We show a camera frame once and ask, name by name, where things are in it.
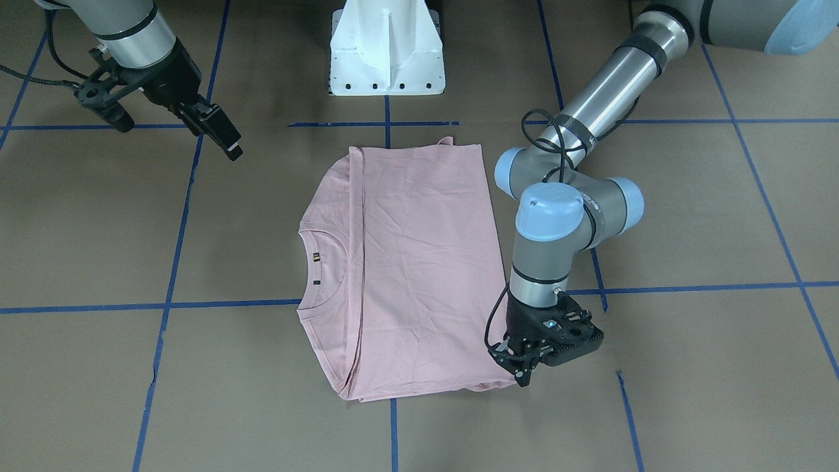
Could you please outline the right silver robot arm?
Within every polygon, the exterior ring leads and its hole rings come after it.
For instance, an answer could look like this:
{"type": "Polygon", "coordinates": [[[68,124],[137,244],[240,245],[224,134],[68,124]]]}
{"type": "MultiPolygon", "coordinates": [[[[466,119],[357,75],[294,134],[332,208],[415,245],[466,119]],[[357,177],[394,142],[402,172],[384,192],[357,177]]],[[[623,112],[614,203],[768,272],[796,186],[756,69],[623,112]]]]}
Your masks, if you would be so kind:
{"type": "Polygon", "coordinates": [[[118,132],[134,120],[122,105],[140,90],[166,108],[195,136],[207,136],[231,161],[242,154],[242,137],[219,105],[200,93],[201,72],[153,1],[40,1],[47,11],[71,10],[95,36],[90,50],[96,71],[74,86],[80,104],[118,132]]]}

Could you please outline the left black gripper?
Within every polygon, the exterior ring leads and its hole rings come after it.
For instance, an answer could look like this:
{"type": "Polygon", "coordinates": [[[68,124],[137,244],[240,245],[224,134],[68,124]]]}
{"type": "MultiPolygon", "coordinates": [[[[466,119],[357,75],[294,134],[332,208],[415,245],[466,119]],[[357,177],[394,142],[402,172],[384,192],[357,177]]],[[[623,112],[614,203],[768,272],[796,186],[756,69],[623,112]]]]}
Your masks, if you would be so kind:
{"type": "Polygon", "coordinates": [[[551,307],[531,307],[512,296],[505,319],[509,341],[489,345],[488,352],[518,386],[530,385],[539,363],[557,366],[570,361],[570,346],[558,340],[562,328],[557,296],[551,307]]]}

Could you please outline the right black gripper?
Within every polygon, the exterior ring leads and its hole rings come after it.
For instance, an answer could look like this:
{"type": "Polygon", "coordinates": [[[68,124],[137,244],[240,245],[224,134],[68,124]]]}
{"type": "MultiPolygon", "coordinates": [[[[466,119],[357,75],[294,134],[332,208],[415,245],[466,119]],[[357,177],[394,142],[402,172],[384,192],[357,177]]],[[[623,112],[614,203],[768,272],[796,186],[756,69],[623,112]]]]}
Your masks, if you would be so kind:
{"type": "Polygon", "coordinates": [[[201,96],[201,72],[183,43],[177,39],[168,56],[152,66],[153,75],[141,86],[150,102],[167,108],[195,137],[202,134],[224,150],[230,161],[243,155],[242,135],[218,104],[207,104],[201,96]]]}

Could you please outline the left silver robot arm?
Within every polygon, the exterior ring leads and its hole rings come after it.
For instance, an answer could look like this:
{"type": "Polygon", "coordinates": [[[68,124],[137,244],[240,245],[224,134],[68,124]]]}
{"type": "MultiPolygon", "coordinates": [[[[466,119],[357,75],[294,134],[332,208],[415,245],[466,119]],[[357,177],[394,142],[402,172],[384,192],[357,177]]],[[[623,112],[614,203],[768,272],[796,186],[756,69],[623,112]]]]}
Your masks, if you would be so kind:
{"type": "Polygon", "coordinates": [[[695,46],[582,170],[646,213],[589,260],[602,349],[528,393],[611,363],[635,392],[837,400],[837,27],[808,56],[695,46]]]}

